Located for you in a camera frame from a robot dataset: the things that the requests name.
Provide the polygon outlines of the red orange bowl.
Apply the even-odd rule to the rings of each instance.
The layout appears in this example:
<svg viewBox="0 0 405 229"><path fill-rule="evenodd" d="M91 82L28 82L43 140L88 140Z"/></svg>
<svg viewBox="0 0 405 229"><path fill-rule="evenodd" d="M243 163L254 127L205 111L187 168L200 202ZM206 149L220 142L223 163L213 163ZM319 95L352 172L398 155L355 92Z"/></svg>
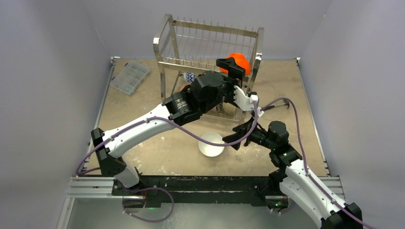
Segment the red orange bowl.
<svg viewBox="0 0 405 229"><path fill-rule="evenodd" d="M248 76L251 73L250 63L242 53L233 52L230 55L228 55L226 58L235 58L236 63L239 66L245 68L245 76ZM228 73L227 70L224 70L222 68L219 68L219 69L221 72Z"/></svg>

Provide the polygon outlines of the plain white bowl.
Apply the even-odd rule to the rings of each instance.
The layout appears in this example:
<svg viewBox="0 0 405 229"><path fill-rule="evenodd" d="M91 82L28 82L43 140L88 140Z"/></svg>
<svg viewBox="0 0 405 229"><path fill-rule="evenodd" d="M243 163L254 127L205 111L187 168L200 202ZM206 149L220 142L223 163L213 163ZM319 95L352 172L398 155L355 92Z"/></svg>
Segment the plain white bowl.
<svg viewBox="0 0 405 229"><path fill-rule="evenodd" d="M224 141L222 140L222 136L214 132L209 132L202 135L201 139L215 144L224 143ZM207 157L216 157L223 152L224 146L213 146L205 142L199 141L199 150L203 155Z"/></svg>

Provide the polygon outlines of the stainless steel dish rack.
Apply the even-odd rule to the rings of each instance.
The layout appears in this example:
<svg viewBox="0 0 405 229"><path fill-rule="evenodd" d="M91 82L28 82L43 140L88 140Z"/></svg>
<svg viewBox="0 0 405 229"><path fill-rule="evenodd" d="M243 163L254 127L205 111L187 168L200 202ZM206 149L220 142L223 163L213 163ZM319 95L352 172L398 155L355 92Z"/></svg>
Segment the stainless steel dish rack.
<svg viewBox="0 0 405 229"><path fill-rule="evenodd" d="M165 14L153 38L162 100L184 82L180 78L183 73L218 72L216 59L234 52L243 54L249 61L251 73L242 80L242 89L245 93L251 92L262 60L263 41L263 27L248 29Z"/></svg>

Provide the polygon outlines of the tan glossy dark-rimmed bowl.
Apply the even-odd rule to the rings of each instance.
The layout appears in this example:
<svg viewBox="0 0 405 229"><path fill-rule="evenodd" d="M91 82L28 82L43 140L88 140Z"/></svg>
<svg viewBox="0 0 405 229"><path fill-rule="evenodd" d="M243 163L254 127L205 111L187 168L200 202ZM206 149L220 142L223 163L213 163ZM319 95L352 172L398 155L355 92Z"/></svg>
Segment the tan glossy dark-rimmed bowl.
<svg viewBox="0 0 405 229"><path fill-rule="evenodd" d="M190 88L190 82L185 82L183 83L179 88L178 88L178 92L185 92L188 91Z"/></svg>

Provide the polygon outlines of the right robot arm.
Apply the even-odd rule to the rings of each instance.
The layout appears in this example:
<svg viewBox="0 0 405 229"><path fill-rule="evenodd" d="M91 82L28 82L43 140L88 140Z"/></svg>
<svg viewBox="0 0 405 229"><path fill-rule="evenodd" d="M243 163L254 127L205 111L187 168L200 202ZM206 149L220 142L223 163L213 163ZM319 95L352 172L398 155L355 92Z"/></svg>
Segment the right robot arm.
<svg viewBox="0 0 405 229"><path fill-rule="evenodd" d="M281 121L273 121L268 129L252 127L253 119L233 128L234 134L222 138L225 143L242 138L249 131L245 145L253 142L270 149L270 159L278 168L269 175L268 188L274 194L283 193L293 200L314 221L319 229L362 229L362 211L347 204L328 188L289 143L289 133Z"/></svg>

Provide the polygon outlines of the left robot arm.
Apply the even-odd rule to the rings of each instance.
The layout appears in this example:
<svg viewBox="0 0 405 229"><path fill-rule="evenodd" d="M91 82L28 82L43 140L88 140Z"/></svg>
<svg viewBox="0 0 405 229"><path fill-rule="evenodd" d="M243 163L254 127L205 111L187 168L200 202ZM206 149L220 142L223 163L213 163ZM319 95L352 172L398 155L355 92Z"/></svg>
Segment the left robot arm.
<svg viewBox="0 0 405 229"><path fill-rule="evenodd" d="M91 154L96 154L102 175L114 177L130 195L137 195L142 182L138 170L122 158L128 150L160 133L199 120L222 102L239 107L234 97L244 94L240 85L251 71L248 61L232 54L217 59L216 65L220 72L204 71L145 115L112 130L94 129Z"/></svg>

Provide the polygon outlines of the clear plastic organizer box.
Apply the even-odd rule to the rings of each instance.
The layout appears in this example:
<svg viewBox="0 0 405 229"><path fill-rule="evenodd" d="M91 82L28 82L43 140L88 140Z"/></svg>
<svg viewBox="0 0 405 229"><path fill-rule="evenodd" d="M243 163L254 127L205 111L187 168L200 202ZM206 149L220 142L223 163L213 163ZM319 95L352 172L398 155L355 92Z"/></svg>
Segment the clear plastic organizer box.
<svg viewBox="0 0 405 229"><path fill-rule="evenodd" d="M149 74L150 68L148 66L138 62L128 62L118 75L111 79L110 87L132 96Z"/></svg>

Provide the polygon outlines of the black handled claw hammer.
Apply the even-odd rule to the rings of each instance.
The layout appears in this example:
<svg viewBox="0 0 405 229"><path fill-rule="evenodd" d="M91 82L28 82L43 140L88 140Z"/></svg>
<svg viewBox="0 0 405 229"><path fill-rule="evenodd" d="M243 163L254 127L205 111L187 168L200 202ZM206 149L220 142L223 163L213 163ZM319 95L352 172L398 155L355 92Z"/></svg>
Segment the black handled claw hammer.
<svg viewBox="0 0 405 229"><path fill-rule="evenodd" d="M262 111L267 111L276 107L280 107L280 106L286 106L287 109L289 109L290 107L290 102L288 99L284 99L284 98L279 98L273 102L270 102L269 104L265 105L262 108Z"/></svg>

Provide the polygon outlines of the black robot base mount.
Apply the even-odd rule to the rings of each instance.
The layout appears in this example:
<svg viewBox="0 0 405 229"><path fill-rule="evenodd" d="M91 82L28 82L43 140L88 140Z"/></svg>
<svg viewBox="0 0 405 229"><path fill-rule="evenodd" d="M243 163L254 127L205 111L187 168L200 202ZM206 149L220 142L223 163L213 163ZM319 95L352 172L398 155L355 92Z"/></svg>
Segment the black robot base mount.
<svg viewBox="0 0 405 229"><path fill-rule="evenodd" d="M113 181L112 195L140 200L147 208L159 208L162 203L249 204L282 211L290 201L280 191L283 176L273 172L268 176L161 176L141 175L134 187L125 188Z"/></svg>

